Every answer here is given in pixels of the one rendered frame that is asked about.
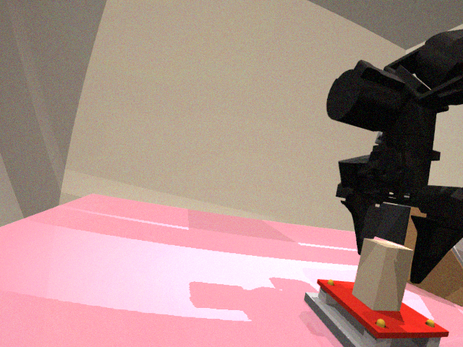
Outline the red board with tan square handle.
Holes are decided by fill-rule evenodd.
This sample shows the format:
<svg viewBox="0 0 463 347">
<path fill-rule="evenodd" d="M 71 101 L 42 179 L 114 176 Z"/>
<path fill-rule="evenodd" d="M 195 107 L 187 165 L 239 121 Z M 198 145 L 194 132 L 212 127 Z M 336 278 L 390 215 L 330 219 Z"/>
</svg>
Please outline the red board with tan square handle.
<svg viewBox="0 0 463 347">
<path fill-rule="evenodd" d="M 353 282 L 317 284 L 378 338 L 439 338 L 449 331 L 402 303 L 413 251 L 389 241 L 365 239 Z M 383 319 L 385 327 L 376 322 Z"/>
</svg>

